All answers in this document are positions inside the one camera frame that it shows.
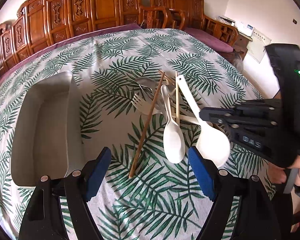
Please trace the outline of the purple bench cushion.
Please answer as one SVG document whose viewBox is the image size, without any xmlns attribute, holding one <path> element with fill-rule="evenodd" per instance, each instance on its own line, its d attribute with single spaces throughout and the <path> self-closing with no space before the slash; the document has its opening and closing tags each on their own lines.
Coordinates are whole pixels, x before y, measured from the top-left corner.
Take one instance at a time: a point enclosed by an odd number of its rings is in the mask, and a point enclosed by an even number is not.
<svg viewBox="0 0 300 240">
<path fill-rule="evenodd" d="M 127 24 L 127 25 L 122 25 L 122 26 L 118 26 L 118 27 L 111 27 L 111 28 L 106 28 L 106 29 L 102 29 L 102 30 L 97 30 L 97 31 L 93 31 L 91 33 L 86 33 L 86 34 L 82 34 L 82 35 L 79 35 L 79 36 L 76 36 L 76 37 L 72 37 L 72 38 L 69 38 L 67 40 L 64 40 L 64 41 L 61 41 L 61 42 L 58 42 L 54 45 L 51 45 L 47 48 L 44 48 L 43 50 L 31 55 L 30 57 L 24 59 L 23 61 L 21 61 L 20 63 L 16 64 L 14 67 L 12 67 L 11 69 L 9 69 L 2 77 L 0 77 L 0 84 L 2 82 L 4 82 L 7 77 L 15 70 L 17 70 L 18 68 L 22 67 L 23 65 L 25 65 L 26 63 L 42 56 L 43 54 L 47 53 L 47 52 L 50 52 L 54 49 L 57 49 L 59 47 L 62 47 L 62 46 L 65 46 L 65 45 L 68 45 L 70 43 L 73 43 L 73 42 L 76 42 L 76 41 L 80 41 L 80 40 L 83 40 L 85 38 L 90 38 L 90 37 L 95 37 L 95 36 L 100 36 L 100 35 L 103 35 L 103 34 L 110 34 L 110 33 L 116 33 L 116 32 L 119 32 L 119 31 L 127 31 L 127 30 L 139 30 L 141 29 L 141 27 L 136 24 L 136 23 L 131 23 L 131 24 Z"/>
</svg>

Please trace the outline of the carved wooden sofa bench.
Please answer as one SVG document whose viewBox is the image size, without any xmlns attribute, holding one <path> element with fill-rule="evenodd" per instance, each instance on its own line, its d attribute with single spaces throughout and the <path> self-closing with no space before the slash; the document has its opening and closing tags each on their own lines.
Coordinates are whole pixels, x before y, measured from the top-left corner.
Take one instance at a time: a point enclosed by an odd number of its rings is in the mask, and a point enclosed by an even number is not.
<svg viewBox="0 0 300 240">
<path fill-rule="evenodd" d="M 93 31 L 137 24 L 183 30 L 187 16 L 142 0 L 26 0 L 17 19 L 0 24 L 0 78 L 16 64 L 56 43 Z"/>
</svg>

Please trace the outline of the cream plastic fork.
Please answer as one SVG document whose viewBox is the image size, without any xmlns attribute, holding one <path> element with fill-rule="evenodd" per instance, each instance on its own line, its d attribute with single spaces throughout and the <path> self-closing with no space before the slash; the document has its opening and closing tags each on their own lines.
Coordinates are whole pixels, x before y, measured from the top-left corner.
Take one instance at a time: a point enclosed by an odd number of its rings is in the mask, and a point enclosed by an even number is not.
<svg viewBox="0 0 300 240">
<path fill-rule="evenodd" d="M 139 96 L 138 94 L 134 94 L 131 103 L 142 114 L 149 115 L 152 104 L 143 100 L 141 96 Z"/>
</svg>

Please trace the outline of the cream chopstick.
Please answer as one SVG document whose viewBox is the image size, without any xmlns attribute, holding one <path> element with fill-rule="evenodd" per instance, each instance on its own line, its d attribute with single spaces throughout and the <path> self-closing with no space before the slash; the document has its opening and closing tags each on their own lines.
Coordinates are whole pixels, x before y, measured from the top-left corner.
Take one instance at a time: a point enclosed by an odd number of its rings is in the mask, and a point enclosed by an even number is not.
<svg viewBox="0 0 300 240">
<path fill-rule="evenodd" d="M 178 126 L 180 126 L 180 106 L 179 106 L 179 87 L 178 87 L 178 72 L 175 71 L 175 119 Z"/>
</svg>

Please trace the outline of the small white plastic spoon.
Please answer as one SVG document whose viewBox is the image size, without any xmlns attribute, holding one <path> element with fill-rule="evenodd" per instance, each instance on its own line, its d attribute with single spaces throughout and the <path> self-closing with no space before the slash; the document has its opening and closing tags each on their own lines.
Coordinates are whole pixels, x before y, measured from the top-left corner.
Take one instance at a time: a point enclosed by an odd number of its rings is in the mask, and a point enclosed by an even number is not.
<svg viewBox="0 0 300 240">
<path fill-rule="evenodd" d="M 178 164 L 183 160 L 185 155 L 184 136 L 179 125 L 172 118 L 170 99 L 166 85 L 161 86 L 161 94 L 167 115 L 163 136 L 164 152 L 169 162 Z"/>
</svg>

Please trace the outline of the white wall panel box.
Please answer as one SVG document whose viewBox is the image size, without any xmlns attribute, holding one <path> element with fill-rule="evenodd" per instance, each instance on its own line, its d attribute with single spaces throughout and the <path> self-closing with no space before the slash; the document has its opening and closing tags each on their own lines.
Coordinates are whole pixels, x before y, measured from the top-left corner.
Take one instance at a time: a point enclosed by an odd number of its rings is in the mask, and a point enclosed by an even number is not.
<svg viewBox="0 0 300 240">
<path fill-rule="evenodd" d="M 248 53 L 260 63 L 266 53 L 265 46 L 271 43 L 271 39 L 254 28 L 251 36 L 252 41 L 248 43 Z"/>
</svg>

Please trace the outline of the wooden side table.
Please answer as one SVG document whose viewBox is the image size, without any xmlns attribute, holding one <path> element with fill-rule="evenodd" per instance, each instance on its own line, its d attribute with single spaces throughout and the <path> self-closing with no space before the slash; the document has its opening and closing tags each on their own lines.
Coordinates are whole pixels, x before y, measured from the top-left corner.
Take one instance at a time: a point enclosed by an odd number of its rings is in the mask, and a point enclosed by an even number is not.
<svg viewBox="0 0 300 240">
<path fill-rule="evenodd" d="M 248 52 L 247 46 L 249 42 L 252 41 L 253 39 L 251 37 L 244 35 L 243 33 L 239 33 L 236 42 L 233 44 L 233 49 L 240 54 L 242 60 L 244 60 Z"/>
</svg>

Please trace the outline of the metal spoon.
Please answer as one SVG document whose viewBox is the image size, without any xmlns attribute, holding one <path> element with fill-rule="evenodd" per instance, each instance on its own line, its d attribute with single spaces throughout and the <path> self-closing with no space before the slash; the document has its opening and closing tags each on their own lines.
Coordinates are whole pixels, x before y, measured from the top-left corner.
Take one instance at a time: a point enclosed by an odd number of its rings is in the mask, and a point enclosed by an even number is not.
<svg viewBox="0 0 300 240">
<path fill-rule="evenodd" d="M 153 94 L 155 94 L 157 91 L 158 83 L 148 77 L 139 77 L 136 79 L 136 82 L 143 87 L 150 88 Z M 157 105 L 159 109 L 163 112 L 165 109 L 162 102 L 163 102 L 162 94 L 161 91 L 159 91 L 158 98 L 157 98 Z"/>
</svg>

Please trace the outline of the large white plastic spoon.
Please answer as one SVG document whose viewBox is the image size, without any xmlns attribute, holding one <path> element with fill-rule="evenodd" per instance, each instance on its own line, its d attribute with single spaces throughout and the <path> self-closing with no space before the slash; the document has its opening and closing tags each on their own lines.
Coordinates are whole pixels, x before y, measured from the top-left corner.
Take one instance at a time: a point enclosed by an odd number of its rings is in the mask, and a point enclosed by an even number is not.
<svg viewBox="0 0 300 240">
<path fill-rule="evenodd" d="M 221 168 L 230 155 L 230 142 L 227 136 L 200 118 L 200 108 L 186 83 L 185 77 L 183 75 L 177 76 L 176 83 L 200 125 L 200 135 L 196 143 L 197 150 L 203 158 L 213 161 L 217 168 Z"/>
</svg>

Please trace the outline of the grey metal tray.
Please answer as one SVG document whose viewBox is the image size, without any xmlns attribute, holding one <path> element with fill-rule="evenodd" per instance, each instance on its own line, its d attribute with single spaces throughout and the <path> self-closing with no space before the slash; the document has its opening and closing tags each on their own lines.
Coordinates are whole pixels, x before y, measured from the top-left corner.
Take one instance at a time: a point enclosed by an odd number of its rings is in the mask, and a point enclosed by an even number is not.
<svg viewBox="0 0 300 240">
<path fill-rule="evenodd" d="M 58 179 L 83 168 L 79 100 L 69 71 L 27 91 L 13 137 L 11 175 L 16 185 L 34 187 L 44 175 Z"/>
</svg>

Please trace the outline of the palm leaf tablecloth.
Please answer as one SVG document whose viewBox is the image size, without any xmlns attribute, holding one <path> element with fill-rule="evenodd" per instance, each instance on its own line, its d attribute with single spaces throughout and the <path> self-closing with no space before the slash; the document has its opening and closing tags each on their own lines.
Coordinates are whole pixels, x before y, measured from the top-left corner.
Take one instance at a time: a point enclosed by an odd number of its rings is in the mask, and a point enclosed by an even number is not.
<svg viewBox="0 0 300 240">
<path fill-rule="evenodd" d="M 142 94 L 139 77 L 159 81 L 161 72 L 185 77 L 200 107 L 229 107 L 260 99 L 259 91 L 217 52 L 183 31 L 141 29 L 71 42 L 31 59 L 0 84 L 0 225 L 17 239 L 32 189 L 12 178 L 12 143 L 27 92 L 39 81 L 71 72 L 80 92 L 83 152 L 94 159 L 103 147 L 112 160 L 89 202 L 105 239 L 195 239 L 212 203 L 200 190 L 188 159 L 170 163 L 164 154 L 166 124 L 152 116 L 140 154 L 129 170 L 146 117 L 133 107 Z"/>
</svg>

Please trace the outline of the brown wooden chopstick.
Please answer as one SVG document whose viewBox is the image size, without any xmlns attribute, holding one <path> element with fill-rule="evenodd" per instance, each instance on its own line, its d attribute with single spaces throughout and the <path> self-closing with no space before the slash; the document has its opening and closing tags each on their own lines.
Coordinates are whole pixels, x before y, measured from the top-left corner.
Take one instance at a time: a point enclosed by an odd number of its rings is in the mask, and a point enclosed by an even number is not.
<svg viewBox="0 0 300 240">
<path fill-rule="evenodd" d="M 131 168 L 130 168 L 129 178 L 133 178 L 134 177 L 135 169 L 136 169 L 136 166 L 137 166 L 137 163 L 138 163 L 138 159 L 139 159 L 139 155 L 140 155 L 140 152 L 141 152 L 141 149 L 142 149 L 142 146 L 143 146 L 143 142 L 144 142 L 146 134 L 147 134 L 147 129 L 148 129 L 150 120 L 152 118 L 153 109 L 154 109 L 155 104 L 157 102 L 157 99 L 158 99 L 158 96 L 159 96 L 159 90 L 160 90 L 162 82 L 164 80 L 164 74 L 165 73 L 163 73 L 161 75 L 161 79 L 160 79 L 159 84 L 157 86 L 157 89 L 155 91 L 154 98 L 153 98 L 153 101 L 151 103 L 151 107 L 150 107 L 150 110 L 149 110 L 149 114 L 148 114 L 146 123 L 144 124 L 143 132 L 142 132 L 139 144 L 138 144 L 138 148 L 136 150 L 136 153 L 134 155 L 134 160 L 133 160 Z"/>
</svg>

